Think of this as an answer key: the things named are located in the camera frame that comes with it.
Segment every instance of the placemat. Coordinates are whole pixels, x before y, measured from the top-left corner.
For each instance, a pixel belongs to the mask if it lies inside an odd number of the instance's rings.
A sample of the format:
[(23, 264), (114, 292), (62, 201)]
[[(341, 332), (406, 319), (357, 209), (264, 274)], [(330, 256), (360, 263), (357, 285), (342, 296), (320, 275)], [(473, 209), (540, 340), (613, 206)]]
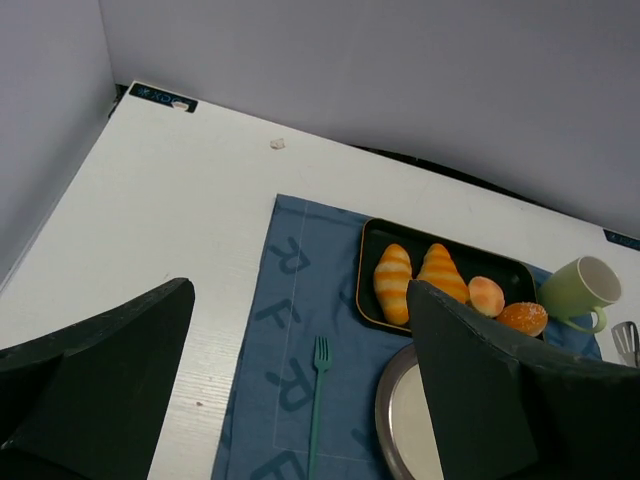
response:
[[(411, 342), (370, 328), (355, 307), (368, 217), (278, 195), (214, 465), (213, 480), (304, 480), (316, 335), (333, 366), (322, 398), (317, 478), (389, 479), (373, 404), (385, 365)], [(549, 273), (531, 267), (537, 282)], [(590, 318), (577, 320), (586, 325)], [(551, 322), (547, 341), (594, 358), (593, 335)]]

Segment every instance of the white table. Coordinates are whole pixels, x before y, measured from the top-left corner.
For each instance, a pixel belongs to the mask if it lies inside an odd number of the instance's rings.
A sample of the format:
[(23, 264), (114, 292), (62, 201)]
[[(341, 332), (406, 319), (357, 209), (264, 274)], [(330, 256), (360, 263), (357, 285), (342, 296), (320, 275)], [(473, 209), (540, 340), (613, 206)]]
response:
[[(204, 102), (190, 114), (126, 95), (2, 292), (0, 348), (190, 278), (191, 329), (149, 478), (209, 480), (277, 193), (548, 270), (592, 254), (626, 290), (611, 323), (640, 311), (640, 254), (598, 226)], [(618, 362), (610, 332), (598, 341)]]

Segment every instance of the bread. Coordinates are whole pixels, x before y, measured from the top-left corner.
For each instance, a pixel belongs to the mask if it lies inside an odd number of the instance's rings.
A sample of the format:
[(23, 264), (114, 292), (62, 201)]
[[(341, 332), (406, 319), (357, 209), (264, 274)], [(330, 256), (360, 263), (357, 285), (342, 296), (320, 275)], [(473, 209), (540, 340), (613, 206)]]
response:
[(497, 317), (504, 308), (504, 292), (493, 280), (473, 277), (469, 282), (471, 306), (487, 317)]
[(389, 245), (373, 272), (373, 289), (387, 322), (404, 325), (409, 321), (407, 289), (411, 280), (411, 260), (400, 245)]
[(505, 308), (496, 320), (537, 337), (547, 326), (548, 316), (545, 309), (537, 303), (514, 303)]
[(466, 283), (458, 273), (447, 249), (439, 243), (434, 243), (427, 251), (417, 278), (429, 282), (459, 302), (467, 303), (469, 300)]

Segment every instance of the cup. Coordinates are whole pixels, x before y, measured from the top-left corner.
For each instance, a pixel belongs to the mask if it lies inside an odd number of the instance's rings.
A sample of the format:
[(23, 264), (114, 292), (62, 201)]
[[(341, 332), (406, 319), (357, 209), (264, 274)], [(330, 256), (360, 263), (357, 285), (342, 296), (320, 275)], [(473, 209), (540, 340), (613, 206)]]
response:
[[(584, 333), (598, 333), (607, 326), (602, 310), (622, 295), (620, 280), (611, 268), (595, 257), (580, 257), (565, 265), (538, 290), (538, 301), (549, 316)], [(591, 329), (576, 325), (570, 317), (594, 312), (598, 320)]]

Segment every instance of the gray wall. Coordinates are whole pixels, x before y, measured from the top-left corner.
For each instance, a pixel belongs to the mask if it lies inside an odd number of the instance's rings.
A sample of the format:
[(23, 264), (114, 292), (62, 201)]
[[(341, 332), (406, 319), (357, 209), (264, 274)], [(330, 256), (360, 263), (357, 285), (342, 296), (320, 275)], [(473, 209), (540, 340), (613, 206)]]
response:
[(101, 0), (115, 78), (640, 235), (636, 0)]
[(0, 1), (0, 284), (114, 96), (98, 0)]

